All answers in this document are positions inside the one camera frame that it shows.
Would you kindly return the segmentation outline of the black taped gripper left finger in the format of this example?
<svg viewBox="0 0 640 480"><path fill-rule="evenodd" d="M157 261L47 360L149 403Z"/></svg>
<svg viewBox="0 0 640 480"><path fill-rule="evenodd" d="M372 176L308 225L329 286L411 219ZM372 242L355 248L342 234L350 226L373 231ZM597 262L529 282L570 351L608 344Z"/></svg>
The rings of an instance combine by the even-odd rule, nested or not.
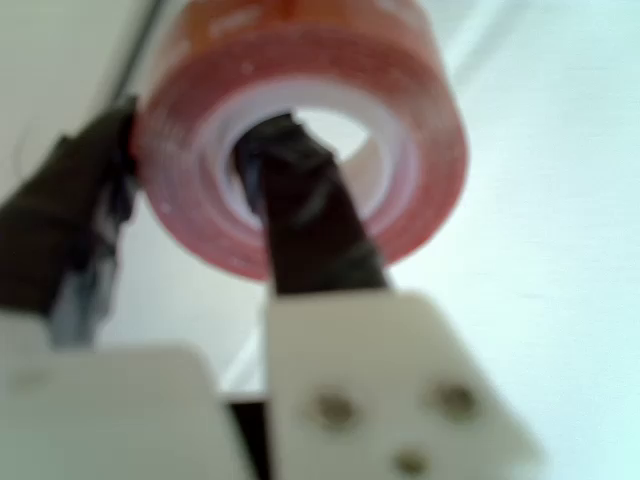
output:
<svg viewBox="0 0 640 480"><path fill-rule="evenodd" d="M92 345L108 313L140 189L135 112L130 97L61 136L1 205L1 309L34 315L55 347Z"/></svg>

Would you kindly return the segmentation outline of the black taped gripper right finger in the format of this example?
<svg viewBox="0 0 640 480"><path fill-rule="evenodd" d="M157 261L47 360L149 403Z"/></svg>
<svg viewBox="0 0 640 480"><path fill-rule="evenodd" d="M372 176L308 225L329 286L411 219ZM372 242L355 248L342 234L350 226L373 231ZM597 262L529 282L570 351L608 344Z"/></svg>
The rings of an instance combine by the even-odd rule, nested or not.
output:
<svg viewBox="0 0 640 480"><path fill-rule="evenodd" d="M242 135L234 163L273 283L271 476L542 478L542 447L445 312L387 280L332 153L284 114Z"/></svg>

